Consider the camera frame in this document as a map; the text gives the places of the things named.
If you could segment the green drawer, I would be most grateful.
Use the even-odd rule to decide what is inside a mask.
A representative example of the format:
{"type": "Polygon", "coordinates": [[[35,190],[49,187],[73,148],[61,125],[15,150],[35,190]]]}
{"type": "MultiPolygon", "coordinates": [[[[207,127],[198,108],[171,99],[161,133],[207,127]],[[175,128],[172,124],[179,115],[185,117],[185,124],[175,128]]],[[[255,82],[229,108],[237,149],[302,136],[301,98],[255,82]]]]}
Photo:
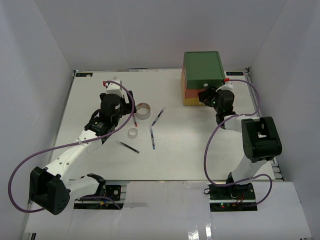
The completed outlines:
{"type": "Polygon", "coordinates": [[[223,81],[221,79],[197,79],[197,80],[187,80],[186,88],[187,89],[204,89],[207,87],[219,88],[223,85],[223,81]]]}

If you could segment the red pen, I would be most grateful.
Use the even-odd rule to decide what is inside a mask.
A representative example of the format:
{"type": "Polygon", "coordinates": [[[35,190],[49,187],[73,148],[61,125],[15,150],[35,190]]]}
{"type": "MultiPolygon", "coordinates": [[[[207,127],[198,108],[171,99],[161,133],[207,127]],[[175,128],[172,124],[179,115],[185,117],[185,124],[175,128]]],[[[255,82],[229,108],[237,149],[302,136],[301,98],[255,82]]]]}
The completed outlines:
{"type": "Polygon", "coordinates": [[[137,120],[136,120],[136,117],[135,117],[134,113],[132,114],[132,119],[133,119],[135,127],[137,128],[138,127],[138,123],[137,123],[137,120]]]}

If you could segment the black pen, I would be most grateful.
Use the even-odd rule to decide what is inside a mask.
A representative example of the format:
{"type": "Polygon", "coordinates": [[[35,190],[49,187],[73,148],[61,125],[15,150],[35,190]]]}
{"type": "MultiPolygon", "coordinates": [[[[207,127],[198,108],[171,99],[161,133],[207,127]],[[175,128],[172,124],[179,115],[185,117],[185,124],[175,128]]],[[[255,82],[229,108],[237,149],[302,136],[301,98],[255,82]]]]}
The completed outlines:
{"type": "Polygon", "coordinates": [[[137,154],[140,153],[139,150],[133,148],[132,146],[130,146],[130,145],[128,145],[128,144],[126,144],[126,143],[124,143],[124,142],[122,142],[122,141],[120,141],[119,143],[120,143],[122,146],[124,146],[124,147],[126,147],[126,148],[128,148],[128,149],[130,149],[130,150],[132,150],[132,151],[134,151],[134,152],[137,153],[137,154]]]}

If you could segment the purple pen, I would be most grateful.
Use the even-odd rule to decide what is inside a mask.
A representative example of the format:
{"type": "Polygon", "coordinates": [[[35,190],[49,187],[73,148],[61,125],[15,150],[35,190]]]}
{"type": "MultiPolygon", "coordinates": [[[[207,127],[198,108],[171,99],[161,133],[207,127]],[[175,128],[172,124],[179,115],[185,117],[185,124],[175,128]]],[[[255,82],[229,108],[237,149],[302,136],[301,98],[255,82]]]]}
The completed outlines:
{"type": "Polygon", "coordinates": [[[162,115],[162,113],[164,112],[164,110],[166,109],[166,107],[164,106],[161,111],[158,113],[158,115],[156,116],[155,120],[152,122],[151,126],[154,126],[155,123],[158,121],[158,119],[160,118],[160,116],[162,115]]]}

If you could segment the blue pen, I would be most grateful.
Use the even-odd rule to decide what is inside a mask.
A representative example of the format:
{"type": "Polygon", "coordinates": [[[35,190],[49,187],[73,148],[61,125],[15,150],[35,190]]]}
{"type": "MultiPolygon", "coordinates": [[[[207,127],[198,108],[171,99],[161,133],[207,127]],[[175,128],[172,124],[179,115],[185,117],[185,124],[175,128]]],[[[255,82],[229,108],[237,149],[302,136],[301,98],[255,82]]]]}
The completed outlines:
{"type": "Polygon", "coordinates": [[[149,132],[150,132],[150,136],[151,136],[152,149],[155,150],[156,146],[155,146],[155,139],[154,139],[154,133],[153,133],[153,126],[152,125],[149,125],[149,132]]]}

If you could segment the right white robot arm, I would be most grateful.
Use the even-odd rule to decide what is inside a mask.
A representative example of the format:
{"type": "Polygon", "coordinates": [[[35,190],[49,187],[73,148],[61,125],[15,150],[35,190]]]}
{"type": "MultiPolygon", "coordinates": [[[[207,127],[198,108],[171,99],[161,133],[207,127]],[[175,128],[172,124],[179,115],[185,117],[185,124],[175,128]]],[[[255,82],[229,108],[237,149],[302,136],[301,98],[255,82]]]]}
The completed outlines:
{"type": "Polygon", "coordinates": [[[282,153],[282,143],[272,117],[254,117],[254,113],[239,114],[234,111],[235,95],[231,90],[209,87],[198,93],[201,103],[216,112],[217,127],[205,146],[203,168],[212,186],[226,188],[226,195],[236,200],[244,193],[244,187],[256,179],[256,173],[268,161],[282,153]],[[229,173],[225,184],[214,183],[207,170],[210,143],[219,129],[241,133],[243,158],[235,170],[229,173]]]}

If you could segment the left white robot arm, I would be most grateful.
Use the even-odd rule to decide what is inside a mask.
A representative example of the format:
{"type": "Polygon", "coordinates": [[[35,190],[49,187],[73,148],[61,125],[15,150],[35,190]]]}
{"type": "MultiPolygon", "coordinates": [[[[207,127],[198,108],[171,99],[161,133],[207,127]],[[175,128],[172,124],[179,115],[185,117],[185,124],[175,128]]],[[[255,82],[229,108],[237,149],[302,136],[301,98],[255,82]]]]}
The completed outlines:
{"type": "Polygon", "coordinates": [[[68,147],[44,168],[35,167],[30,173],[30,200],[53,215],[60,214],[70,200],[86,196],[99,200],[106,194],[106,180],[101,176],[88,173],[78,180],[72,180],[71,176],[106,142],[120,118],[132,112],[133,93],[129,91],[125,97],[119,88],[107,90],[99,97],[100,108],[92,114],[76,145],[68,147]]]}

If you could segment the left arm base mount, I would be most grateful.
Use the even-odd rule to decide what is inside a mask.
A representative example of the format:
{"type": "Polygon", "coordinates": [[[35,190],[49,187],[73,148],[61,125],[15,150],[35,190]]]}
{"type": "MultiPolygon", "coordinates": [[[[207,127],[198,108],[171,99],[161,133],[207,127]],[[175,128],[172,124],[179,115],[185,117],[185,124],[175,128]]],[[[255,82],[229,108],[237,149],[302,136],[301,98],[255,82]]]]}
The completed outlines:
{"type": "Polygon", "coordinates": [[[121,185],[106,185],[103,193],[92,198],[78,198],[75,210],[121,210],[124,206],[126,192],[122,193],[121,185]]]}

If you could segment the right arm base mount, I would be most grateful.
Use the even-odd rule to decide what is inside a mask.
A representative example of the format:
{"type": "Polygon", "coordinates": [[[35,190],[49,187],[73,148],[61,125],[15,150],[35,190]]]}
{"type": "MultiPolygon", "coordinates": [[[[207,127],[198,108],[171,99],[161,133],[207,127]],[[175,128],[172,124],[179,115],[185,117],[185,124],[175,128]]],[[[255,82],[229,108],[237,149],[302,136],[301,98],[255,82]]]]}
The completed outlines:
{"type": "Polygon", "coordinates": [[[211,212],[252,212],[258,210],[256,195],[251,183],[229,187],[209,184],[203,193],[209,197],[211,212]]]}

